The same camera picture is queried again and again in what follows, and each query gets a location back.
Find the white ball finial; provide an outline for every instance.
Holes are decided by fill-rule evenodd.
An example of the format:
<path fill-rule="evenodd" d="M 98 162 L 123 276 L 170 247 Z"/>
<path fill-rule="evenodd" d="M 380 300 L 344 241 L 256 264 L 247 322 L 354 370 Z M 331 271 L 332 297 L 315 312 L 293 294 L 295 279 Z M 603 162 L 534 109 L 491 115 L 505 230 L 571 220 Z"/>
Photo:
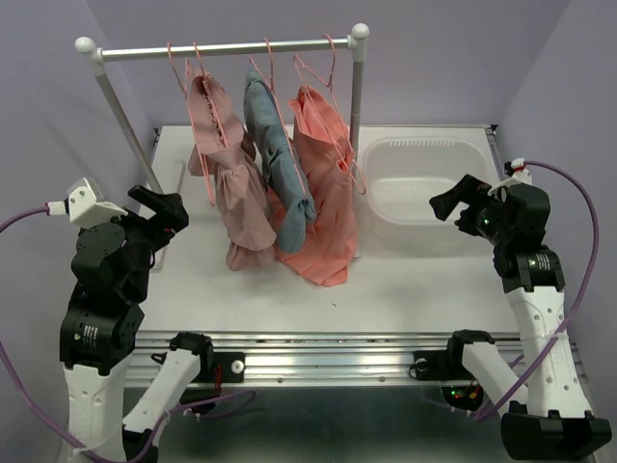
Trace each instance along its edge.
<path fill-rule="evenodd" d="M 354 37 L 354 39 L 361 40 L 368 37 L 368 32 L 368 26 L 360 22 L 352 28 L 351 35 Z"/>
<path fill-rule="evenodd" d="M 88 55 L 96 50 L 96 43 L 90 37 L 80 37 L 75 41 L 75 49 L 84 55 Z"/>

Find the white metal rod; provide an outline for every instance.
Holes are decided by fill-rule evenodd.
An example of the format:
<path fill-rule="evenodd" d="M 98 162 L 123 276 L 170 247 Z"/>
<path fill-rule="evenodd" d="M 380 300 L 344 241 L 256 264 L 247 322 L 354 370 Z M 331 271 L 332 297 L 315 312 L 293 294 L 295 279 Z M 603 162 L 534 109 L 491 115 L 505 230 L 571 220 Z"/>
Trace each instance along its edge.
<path fill-rule="evenodd" d="M 146 180 L 149 183 L 150 189 L 155 193 L 163 193 L 163 188 L 161 188 L 161 184 L 152 170 L 152 166 L 148 162 L 148 157 L 146 156 L 141 143 L 139 143 L 137 135 L 135 135 L 133 127 L 122 109 L 122 105 L 118 100 L 118 96 L 116 95 L 114 88 L 112 87 L 112 83 L 109 81 L 109 77 L 107 77 L 107 74 L 101 74 L 97 75 L 95 78 L 98 83 L 98 87 L 103 92 L 109 107 L 112 109 L 112 113 L 114 113 L 114 116 L 116 117 L 116 121 L 118 121 L 118 125 L 122 129 L 122 133 L 128 142 L 128 146 L 131 148 L 131 151 L 133 151 L 133 154 L 135 154 L 137 162 L 146 175 Z"/>
<path fill-rule="evenodd" d="M 362 103 L 362 77 L 364 61 L 354 62 L 354 73 L 351 84 L 351 116 L 349 118 L 349 137 L 351 146 L 358 154 L 358 140 L 360 138 L 360 107 Z"/>
<path fill-rule="evenodd" d="M 351 30 L 351 38 L 354 41 L 354 70 L 351 83 L 351 115 L 349 117 L 349 138 L 351 146 L 358 158 L 358 141 L 360 138 L 360 108 L 362 103 L 362 79 L 364 75 L 364 60 L 366 59 L 366 39 L 368 39 L 368 26 L 356 24 Z"/>
<path fill-rule="evenodd" d="M 335 48 L 348 48 L 349 39 L 333 39 Z M 273 52 L 295 52 L 310 50 L 329 50 L 330 42 L 327 39 L 316 41 L 271 41 L 270 48 Z M 223 45 L 198 45 L 201 55 L 248 55 L 252 53 L 267 53 L 268 46 L 265 41 L 255 43 L 229 43 Z M 167 47 L 158 48 L 126 48 L 120 50 L 104 50 L 99 48 L 99 55 L 104 63 L 126 60 L 147 60 L 153 58 L 167 58 Z M 194 46 L 172 46 L 172 55 L 177 58 L 195 56 Z"/>

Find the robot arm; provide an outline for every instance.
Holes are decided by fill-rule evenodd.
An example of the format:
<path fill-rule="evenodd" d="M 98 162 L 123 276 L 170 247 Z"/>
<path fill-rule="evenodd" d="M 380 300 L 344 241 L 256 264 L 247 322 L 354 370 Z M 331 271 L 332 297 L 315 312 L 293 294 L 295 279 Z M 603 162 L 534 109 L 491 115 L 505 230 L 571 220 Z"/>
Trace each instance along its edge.
<path fill-rule="evenodd" d="M 50 203 L 52 215 L 68 214 L 80 231 L 71 270 L 77 285 L 60 336 L 69 395 L 68 430 L 88 449 L 126 461 L 142 452 L 161 416 L 174 408 L 186 387 L 212 368 L 210 338 L 180 333 L 165 363 L 133 411 L 123 420 L 124 380 L 144 314 L 152 255 L 188 226 L 177 194 L 158 195 L 135 187 L 129 196 L 154 211 L 149 219 L 105 201 L 92 180 L 82 179 L 66 201 Z M 161 425 L 140 460 L 158 459 Z M 83 452 L 68 461 L 85 463 Z"/>
<path fill-rule="evenodd" d="M 506 165 L 509 178 L 496 187 L 464 176 L 451 190 L 430 200 L 435 215 L 445 220 L 458 203 L 469 207 L 455 225 L 461 232 L 482 236 L 494 245 L 494 264 L 519 326 L 523 354 L 534 368 L 527 387 L 520 387 L 498 410 L 501 435 L 517 460 L 580 459 L 606 444 L 610 425 L 596 419 L 580 387 L 564 319 L 564 278 L 559 258 L 542 244 L 550 214 L 548 195 L 532 186 L 522 159 Z M 537 359 L 555 338 L 549 355 Z M 440 358 L 417 370 L 417 378 L 445 380 L 471 374 L 493 403 L 510 392 L 518 376 L 500 358 L 487 333 L 454 333 Z"/>

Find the white tabletop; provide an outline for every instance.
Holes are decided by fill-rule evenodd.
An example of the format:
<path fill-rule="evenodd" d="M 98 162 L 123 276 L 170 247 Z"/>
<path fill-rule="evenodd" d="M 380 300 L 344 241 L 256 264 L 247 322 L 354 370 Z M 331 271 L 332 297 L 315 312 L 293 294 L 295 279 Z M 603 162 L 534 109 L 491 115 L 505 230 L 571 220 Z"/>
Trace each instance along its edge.
<path fill-rule="evenodd" d="M 363 127 L 359 154 L 381 137 L 432 135 L 435 130 L 472 139 L 491 158 L 483 128 Z M 351 263 L 345 285 L 315 286 L 279 262 L 229 271 L 228 238 L 219 212 L 208 203 L 203 178 L 183 173 L 192 147 L 189 126 L 163 127 L 153 168 L 166 192 L 182 195 L 191 224 L 169 245 L 161 268 L 151 273 L 142 333 L 518 332 L 490 252 L 410 257 L 361 226 L 362 254 Z M 360 208 L 362 215 L 364 201 Z"/>

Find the plastic hanger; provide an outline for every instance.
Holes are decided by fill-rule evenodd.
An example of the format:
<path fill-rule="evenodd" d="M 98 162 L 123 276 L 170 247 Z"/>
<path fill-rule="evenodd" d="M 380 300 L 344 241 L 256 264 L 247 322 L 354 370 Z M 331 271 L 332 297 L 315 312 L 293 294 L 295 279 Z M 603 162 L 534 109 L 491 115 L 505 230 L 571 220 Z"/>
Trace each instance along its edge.
<path fill-rule="evenodd" d="M 305 70 L 310 72 L 319 82 L 321 82 L 322 85 L 324 85 L 330 91 L 330 95 L 332 96 L 332 101 L 335 104 L 336 115 L 338 116 L 338 123 L 340 124 L 341 128 L 343 129 L 343 133 L 349 133 L 349 129 L 347 128 L 347 125 L 345 124 L 345 121 L 340 116 L 340 110 L 338 108 L 338 102 L 336 101 L 335 90 L 334 90 L 334 85 L 333 85 L 333 78 L 334 78 L 334 75 L 335 75 L 335 66 L 336 66 L 336 48 L 335 48 L 335 43 L 333 42 L 333 40 L 330 37 L 330 35 L 324 34 L 324 37 L 326 39 L 328 39 L 328 41 L 330 42 L 330 46 L 331 46 L 332 52 L 333 52 L 332 68 L 330 69 L 330 78 L 328 79 L 328 82 L 326 82 L 324 79 L 322 79 L 321 76 L 319 74 L 317 74 L 317 72 L 315 72 L 309 66 L 307 66 L 305 64 L 305 62 L 302 61 L 302 58 L 300 58 L 300 56 L 298 56 L 297 54 L 293 55 L 293 66 L 296 69 L 296 71 L 298 72 L 298 75 L 300 76 L 300 80 L 302 81 L 302 89 L 303 89 L 303 92 L 304 92 L 305 96 L 307 97 L 307 99 L 310 101 L 310 103 L 315 108 L 315 113 L 318 116 L 318 119 L 319 119 L 319 122 L 321 123 L 322 128 L 328 134 L 328 137 L 330 138 L 330 141 L 333 143 L 333 145 L 335 147 L 335 150 L 338 153 L 338 156 L 340 157 L 340 161 L 345 166 L 345 169 L 349 173 L 349 176 L 351 177 L 352 182 L 354 183 L 354 185 L 358 189 L 359 193 L 361 195 L 363 195 L 363 194 L 366 193 L 366 181 L 364 179 L 364 175 L 362 173 L 362 170 L 360 169 L 360 167 L 358 166 L 358 163 L 356 162 L 356 151 L 354 150 L 354 148 L 351 145 L 351 141 L 349 140 L 349 136 L 345 137 L 345 141 L 347 142 L 347 146 L 348 146 L 349 150 L 352 152 L 351 165 L 356 168 L 356 172 L 358 172 L 358 174 L 360 176 L 360 180 L 362 182 L 362 188 L 358 185 L 358 182 L 356 181 L 356 176 L 353 175 L 352 170 L 350 169 L 350 167 L 349 167 L 349 165 L 347 163 L 347 160 L 345 159 L 345 155 L 343 154 L 343 152 L 342 152 L 342 150 L 340 148 L 340 145 L 334 139 L 334 137 L 332 135 L 332 132 L 330 131 L 330 128 L 328 127 L 328 125 L 326 124 L 324 119 L 322 118 L 321 114 L 319 114 L 319 111 L 317 111 L 317 106 L 315 105 L 315 101 L 312 99 L 312 96 L 310 95 L 310 92 L 308 92 L 308 90 L 307 90 L 307 82 L 306 82 L 306 79 L 305 79 L 305 76 L 304 76 L 304 71 Z M 302 70 L 300 70 L 298 68 L 298 63 L 300 63 L 300 65 L 302 66 Z"/>
<path fill-rule="evenodd" d="M 203 65 L 201 64 L 201 56 L 200 56 L 199 51 L 197 49 L 197 45 L 194 42 L 193 42 L 193 45 L 195 46 L 196 53 L 198 55 L 198 58 L 200 59 L 201 70 L 205 73 L 205 71 L 203 70 Z M 172 44 L 170 42 L 167 42 L 167 55 L 170 57 L 170 63 L 172 64 L 172 70 L 174 71 L 175 80 L 177 80 L 177 85 L 180 87 L 180 90 L 184 94 L 184 99 L 187 101 L 186 107 L 187 107 L 188 112 L 189 112 L 189 119 L 191 120 L 191 129 L 193 130 L 193 137 L 196 140 L 196 147 L 197 147 L 197 151 L 198 151 L 198 158 L 200 159 L 201 171 L 203 172 L 203 181 L 205 181 L 205 188 L 206 188 L 206 190 L 208 192 L 208 200 L 210 201 L 210 205 L 214 206 L 215 205 L 215 203 L 214 203 L 214 192 L 212 191 L 212 183 L 210 182 L 210 172 L 208 171 L 208 164 L 207 164 L 207 161 L 204 159 L 204 155 L 201 154 L 201 152 L 200 152 L 200 147 L 197 145 L 197 134 L 195 132 L 194 119 L 193 119 L 193 115 L 191 114 L 190 105 L 188 104 L 189 94 L 188 94 L 188 85 L 187 84 L 188 84 L 189 75 L 191 75 L 193 73 L 192 70 L 191 70 L 191 64 L 189 62 L 189 59 L 187 58 L 186 61 L 185 61 L 186 71 L 184 73 L 184 84 L 182 84 L 182 81 L 180 80 L 180 74 L 178 73 L 177 69 L 175 68 L 174 57 L 172 56 Z M 205 88 L 205 83 L 203 83 L 203 89 L 204 89 L 205 92 L 207 92 L 207 89 Z"/>
<path fill-rule="evenodd" d="M 255 70 L 259 73 L 259 75 L 263 79 L 263 82 L 266 84 L 266 86 L 270 89 L 270 92 L 272 93 L 272 98 L 274 99 L 274 105 L 277 108 L 277 114 L 279 115 L 279 121 L 281 122 L 282 129 L 285 133 L 285 140 L 287 141 L 287 145 L 289 146 L 289 153 L 291 154 L 293 168 L 296 171 L 296 175 L 298 176 L 298 181 L 300 182 L 300 185 L 302 186 L 302 194 L 304 196 L 304 199 L 307 199 L 308 198 L 307 189 L 305 188 L 305 183 L 302 181 L 302 176 L 300 175 L 300 168 L 298 166 L 298 160 L 296 159 L 296 156 L 294 156 L 294 150 L 291 147 L 291 143 L 289 142 L 289 136 L 287 135 L 287 129 L 285 128 L 285 123 L 282 120 L 281 107 L 279 106 L 279 101 L 277 100 L 277 95 L 274 90 L 274 56 L 272 53 L 272 48 L 270 47 L 270 42 L 268 41 L 268 39 L 264 37 L 263 40 L 266 42 L 266 46 L 268 47 L 268 55 L 270 56 L 270 85 L 267 84 L 266 78 L 263 76 L 263 74 L 257 67 L 257 64 L 255 63 L 255 60 L 253 59 L 253 57 L 250 58 L 250 61 L 251 61 L 251 64 L 255 67 Z"/>

